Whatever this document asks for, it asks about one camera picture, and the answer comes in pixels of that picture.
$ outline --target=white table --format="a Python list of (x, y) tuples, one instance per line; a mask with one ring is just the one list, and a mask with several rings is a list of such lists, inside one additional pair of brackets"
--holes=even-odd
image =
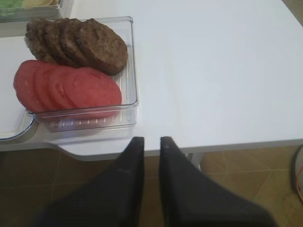
[(303, 143), (303, 28), (281, 0), (75, 0), (71, 17), (132, 16), (140, 105), (129, 138), (49, 133), (0, 150), (55, 148), (109, 159), (132, 136), (146, 155)]

